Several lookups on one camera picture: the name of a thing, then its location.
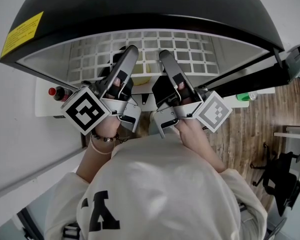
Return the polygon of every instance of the person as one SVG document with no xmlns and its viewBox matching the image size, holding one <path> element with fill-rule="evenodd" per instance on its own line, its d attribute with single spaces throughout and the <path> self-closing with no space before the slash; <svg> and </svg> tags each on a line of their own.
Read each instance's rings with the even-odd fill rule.
<svg viewBox="0 0 300 240">
<path fill-rule="evenodd" d="M 45 239 L 263 239 L 267 212 L 239 173 L 226 169 L 197 119 L 180 120 L 179 134 L 115 147 L 107 138 L 119 125 L 113 116 L 98 124 L 76 173 L 57 184 Z"/>
</svg>

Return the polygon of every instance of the white grid panel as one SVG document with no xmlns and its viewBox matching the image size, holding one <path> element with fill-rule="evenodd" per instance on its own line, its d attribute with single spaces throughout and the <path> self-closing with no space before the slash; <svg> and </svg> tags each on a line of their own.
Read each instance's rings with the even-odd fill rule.
<svg viewBox="0 0 300 240">
<path fill-rule="evenodd" d="M 83 80 L 97 80 L 103 68 L 112 67 L 113 56 L 122 53 L 122 47 L 135 45 L 139 58 L 131 77 L 165 75 L 159 53 L 172 53 L 187 76 L 219 76 L 219 67 L 211 37 L 208 35 L 150 29 L 98 34 L 71 44 L 68 81 L 79 84 Z"/>
</svg>

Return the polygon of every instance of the bottle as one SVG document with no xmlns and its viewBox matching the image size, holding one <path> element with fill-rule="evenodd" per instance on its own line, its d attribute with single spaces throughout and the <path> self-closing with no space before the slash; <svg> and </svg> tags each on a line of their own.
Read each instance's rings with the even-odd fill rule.
<svg viewBox="0 0 300 240">
<path fill-rule="evenodd" d="M 249 91 L 249 92 L 237 94 L 236 98 L 238 99 L 238 101 L 241 102 L 254 101 L 257 98 L 257 92 Z"/>
<path fill-rule="evenodd" d="M 48 93 L 56 101 L 65 102 L 73 94 L 73 91 L 62 86 L 57 86 L 56 88 L 50 88 Z"/>
</svg>

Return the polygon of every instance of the green object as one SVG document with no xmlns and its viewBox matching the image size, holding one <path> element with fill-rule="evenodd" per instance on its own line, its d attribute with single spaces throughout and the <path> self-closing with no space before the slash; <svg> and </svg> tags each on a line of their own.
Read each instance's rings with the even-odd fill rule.
<svg viewBox="0 0 300 240">
<path fill-rule="evenodd" d="M 254 101 L 257 98 L 257 92 L 251 91 L 251 92 L 237 94 L 236 98 L 238 99 L 238 101 L 241 101 L 241 102 Z"/>
</svg>

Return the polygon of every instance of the black letter print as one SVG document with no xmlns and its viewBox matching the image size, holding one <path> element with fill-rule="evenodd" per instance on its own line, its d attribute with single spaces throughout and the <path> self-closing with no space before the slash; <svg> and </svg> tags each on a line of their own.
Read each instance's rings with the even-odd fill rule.
<svg viewBox="0 0 300 240">
<path fill-rule="evenodd" d="M 105 204 L 105 199 L 108 199 L 108 191 L 100 191 L 94 194 L 93 202 L 94 209 L 90 219 L 89 232 L 100 231 L 101 223 L 98 222 L 99 217 L 102 216 L 103 230 L 119 230 L 120 221 L 116 220 Z"/>
<path fill-rule="evenodd" d="M 81 209 L 82 209 L 83 207 L 89 207 L 89 204 L 88 204 L 88 198 L 83 199 L 82 204 L 81 204 Z"/>
</svg>

